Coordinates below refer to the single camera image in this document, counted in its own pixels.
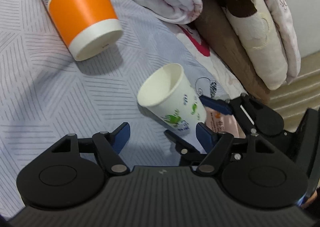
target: gray patterned fabric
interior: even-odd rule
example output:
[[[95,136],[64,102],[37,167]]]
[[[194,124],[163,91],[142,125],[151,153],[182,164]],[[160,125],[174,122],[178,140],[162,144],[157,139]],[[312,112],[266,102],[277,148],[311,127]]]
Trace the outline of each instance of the gray patterned fabric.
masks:
[[[128,164],[177,165],[165,127],[138,107],[141,84],[180,63],[198,92],[225,92],[159,20],[131,0],[112,0],[124,35],[100,55],[75,62],[40,0],[0,0],[0,214],[23,207],[19,171],[67,133],[90,137],[129,122],[120,156]],[[185,137],[200,148],[194,133]]]

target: blue gripper pad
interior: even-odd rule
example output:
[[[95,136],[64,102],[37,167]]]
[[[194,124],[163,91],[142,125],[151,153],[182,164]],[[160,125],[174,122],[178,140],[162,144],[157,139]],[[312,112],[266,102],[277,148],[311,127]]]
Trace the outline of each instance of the blue gripper pad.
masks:
[[[130,125],[127,122],[122,123],[112,133],[110,133],[110,140],[112,149],[120,154],[126,143],[130,138]]]
[[[223,100],[214,100],[204,95],[201,95],[199,99],[203,106],[212,108],[224,115],[232,115],[231,108],[229,108],[228,104]]]
[[[218,141],[218,136],[202,122],[196,126],[196,137],[207,154],[213,149]]]

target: brown fabric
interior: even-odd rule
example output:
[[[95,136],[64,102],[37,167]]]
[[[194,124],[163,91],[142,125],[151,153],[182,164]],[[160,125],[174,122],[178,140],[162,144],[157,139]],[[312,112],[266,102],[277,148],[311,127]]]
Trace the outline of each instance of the brown fabric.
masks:
[[[229,66],[248,93],[264,103],[270,90],[256,74],[238,36],[216,0],[203,0],[202,14],[194,21],[198,32]]]
[[[257,13],[251,0],[226,0],[226,7],[231,15],[242,18]]]

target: metal pivot screw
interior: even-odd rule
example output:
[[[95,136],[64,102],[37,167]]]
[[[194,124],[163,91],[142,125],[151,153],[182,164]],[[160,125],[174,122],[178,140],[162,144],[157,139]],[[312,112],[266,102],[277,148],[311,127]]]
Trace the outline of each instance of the metal pivot screw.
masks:
[[[202,173],[212,173],[214,171],[214,166],[212,166],[212,165],[201,165],[201,166],[198,167],[198,169]]]
[[[127,170],[125,165],[117,164],[111,167],[111,170],[115,173],[123,173]]]
[[[235,160],[240,160],[241,159],[241,155],[239,153],[235,153],[234,154],[234,158],[235,158]]]
[[[187,149],[182,149],[180,153],[181,153],[182,155],[185,155],[186,153],[188,153],[188,150],[187,150]]]

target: green cartoon print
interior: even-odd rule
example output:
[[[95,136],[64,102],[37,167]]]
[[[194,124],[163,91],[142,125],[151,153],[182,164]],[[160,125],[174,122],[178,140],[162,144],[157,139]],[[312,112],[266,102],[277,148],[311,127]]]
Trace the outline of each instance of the green cartoon print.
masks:
[[[194,104],[192,105],[191,115],[194,115],[194,114],[196,113],[197,108],[198,108],[197,103],[194,103]]]
[[[174,127],[177,127],[179,125],[179,122],[181,121],[179,110],[175,109],[174,115],[166,115],[163,120],[169,124],[172,124]]]

